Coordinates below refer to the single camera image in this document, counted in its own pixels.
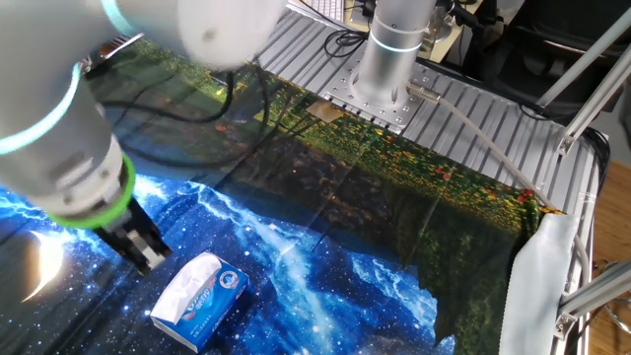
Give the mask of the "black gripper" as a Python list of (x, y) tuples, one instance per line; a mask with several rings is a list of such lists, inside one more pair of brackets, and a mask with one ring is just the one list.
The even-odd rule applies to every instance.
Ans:
[(95, 228), (94, 232), (141, 275), (148, 275), (173, 252), (161, 240), (157, 225), (136, 199), (131, 199), (112, 222)]

